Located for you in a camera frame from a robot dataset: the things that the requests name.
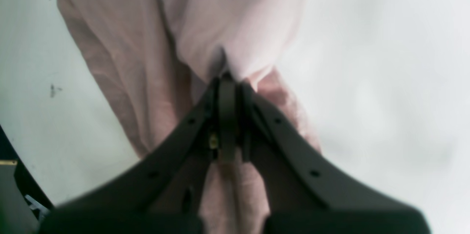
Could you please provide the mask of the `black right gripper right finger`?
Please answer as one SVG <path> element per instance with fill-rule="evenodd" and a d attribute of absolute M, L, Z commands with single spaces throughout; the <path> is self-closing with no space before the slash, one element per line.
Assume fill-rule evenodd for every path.
<path fill-rule="evenodd" d="M 242 160 L 261 175 L 264 234 L 429 234 L 418 209 L 327 161 L 273 104 L 241 84 Z"/>

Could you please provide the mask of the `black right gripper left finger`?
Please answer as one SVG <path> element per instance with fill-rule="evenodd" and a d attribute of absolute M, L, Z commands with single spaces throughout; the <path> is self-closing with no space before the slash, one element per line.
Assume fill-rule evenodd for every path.
<path fill-rule="evenodd" d="M 207 171 L 221 156 L 222 110 L 236 83 L 215 79 L 199 103 L 144 160 L 98 189 L 55 208 L 40 234 L 205 234 L 198 216 Z"/>

